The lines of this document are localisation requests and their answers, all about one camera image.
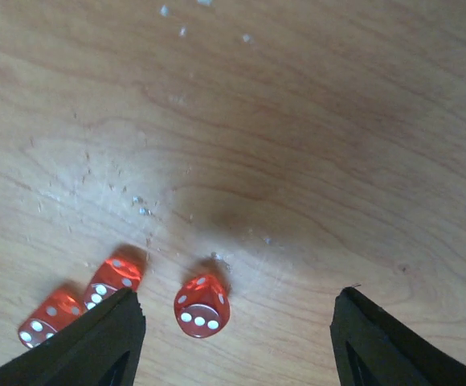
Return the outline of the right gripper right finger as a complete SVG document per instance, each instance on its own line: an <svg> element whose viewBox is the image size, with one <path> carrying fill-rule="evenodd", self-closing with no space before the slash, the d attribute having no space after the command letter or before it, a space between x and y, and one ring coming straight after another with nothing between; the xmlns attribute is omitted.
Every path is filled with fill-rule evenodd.
<svg viewBox="0 0 466 386"><path fill-rule="evenodd" d="M330 335L342 385L466 385L466 365L354 287L336 297Z"/></svg>

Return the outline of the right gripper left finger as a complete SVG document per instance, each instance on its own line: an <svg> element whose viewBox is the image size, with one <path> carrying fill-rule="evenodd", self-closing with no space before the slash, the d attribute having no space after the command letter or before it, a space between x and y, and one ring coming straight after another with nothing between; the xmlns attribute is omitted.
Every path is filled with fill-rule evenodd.
<svg viewBox="0 0 466 386"><path fill-rule="evenodd" d="M121 289L0 367L0 385L132 385L146 331L137 293Z"/></svg>

